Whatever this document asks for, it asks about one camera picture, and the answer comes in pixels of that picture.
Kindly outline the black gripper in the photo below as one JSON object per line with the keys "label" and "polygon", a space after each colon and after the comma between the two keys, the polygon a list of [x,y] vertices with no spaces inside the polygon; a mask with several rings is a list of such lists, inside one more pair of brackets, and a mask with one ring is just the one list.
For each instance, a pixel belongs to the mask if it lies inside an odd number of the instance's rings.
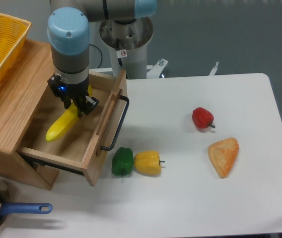
{"label": "black gripper", "polygon": [[81,117],[82,113],[90,114],[99,104],[99,100],[94,97],[89,97],[88,86],[89,79],[86,78],[78,84],[67,84],[61,81],[59,75],[53,75],[47,80],[47,83],[55,95],[64,103],[64,108],[68,109],[71,101],[77,107],[77,116]]}

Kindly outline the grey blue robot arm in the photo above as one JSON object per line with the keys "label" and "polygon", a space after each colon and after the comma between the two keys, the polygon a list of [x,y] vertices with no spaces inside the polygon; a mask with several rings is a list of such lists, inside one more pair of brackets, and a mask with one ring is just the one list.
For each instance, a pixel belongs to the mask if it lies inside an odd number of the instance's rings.
{"label": "grey blue robot arm", "polygon": [[65,108],[78,116],[98,104],[88,92],[91,22],[108,47],[114,73],[123,69],[129,79],[146,78],[146,49],[153,36],[150,17],[154,0],[53,0],[47,35],[55,72],[48,84]]}

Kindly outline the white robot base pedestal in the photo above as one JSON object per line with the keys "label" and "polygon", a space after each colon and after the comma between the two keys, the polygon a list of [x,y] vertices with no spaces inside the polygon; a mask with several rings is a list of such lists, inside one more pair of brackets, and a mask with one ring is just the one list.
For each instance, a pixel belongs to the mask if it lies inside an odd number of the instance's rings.
{"label": "white robot base pedestal", "polygon": [[113,76],[123,69],[127,79],[151,79],[163,76],[168,61],[159,59],[150,68],[147,65],[147,47],[153,37],[149,17],[134,20],[106,20],[99,27],[99,35],[107,47]]}

